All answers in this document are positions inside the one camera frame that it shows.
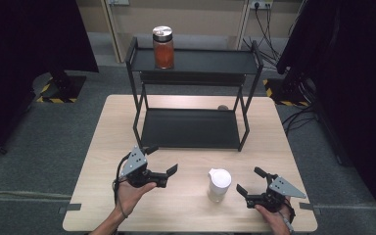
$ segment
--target gray floor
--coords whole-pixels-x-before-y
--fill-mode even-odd
[[[100,72],[70,71],[87,76],[77,102],[33,102],[5,146],[8,154],[0,155],[0,234],[82,234],[64,231],[63,208],[70,201],[106,97],[131,93],[125,68],[115,62],[109,35],[89,35]],[[281,76],[265,70],[261,79],[272,77]],[[36,93],[48,78],[43,74],[35,80]],[[210,91],[194,93],[181,87],[172,92]],[[214,89],[211,94],[224,93]],[[261,83],[256,95],[265,95]],[[282,120],[299,110],[276,108]],[[376,234],[376,202],[354,168],[337,164],[320,124],[311,121],[291,131],[288,139],[318,222],[313,234]]]

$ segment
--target shelf tier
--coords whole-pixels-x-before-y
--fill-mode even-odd
[[[258,67],[254,54],[250,51],[211,51],[174,49],[172,69],[155,68],[154,51],[150,48],[137,48],[134,52],[132,71],[162,73],[217,73],[217,74],[256,74]]]
[[[235,112],[149,109],[142,131],[144,147],[238,149]]]
[[[237,86],[241,87],[245,82],[245,76],[227,74],[194,74],[176,72],[140,72],[140,79],[144,84],[165,85],[208,85],[208,86]]]

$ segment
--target electrical outlet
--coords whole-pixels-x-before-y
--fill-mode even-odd
[[[129,0],[109,0],[111,5],[129,6]]]
[[[258,10],[271,9],[273,7],[273,0],[254,0],[251,1],[250,9],[254,9],[257,2]]]

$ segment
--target glass jar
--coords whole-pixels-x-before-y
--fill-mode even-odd
[[[157,26],[153,30],[155,66],[159,69],[173,68],[172,29]]]

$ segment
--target black metal shelf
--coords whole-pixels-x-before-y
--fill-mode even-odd
[[[152,48],[139,48],[133,38],[126,56],[126,67],[136,106],[133,130],[139,147],[217,148],[241,151],[250,128],[247,111],[256,90],[263,63],[254,41],[250,51],[174,50],[172,69],[155,68]],[[139,72],[142,92],[136,91],[133,73]],[[243,98],[246,75],[254,75],[247,101]],[[148,105],[146,84],[201,85],[238,87],[231,110],[163,109]],[[143,105],[146,107],[142,136],[137,124]],[[240,138],[236,110],[241,109],[245,132]]]
[[[237,149],[240,138],[232,111],[150,109],[142,132],[146,146]]]

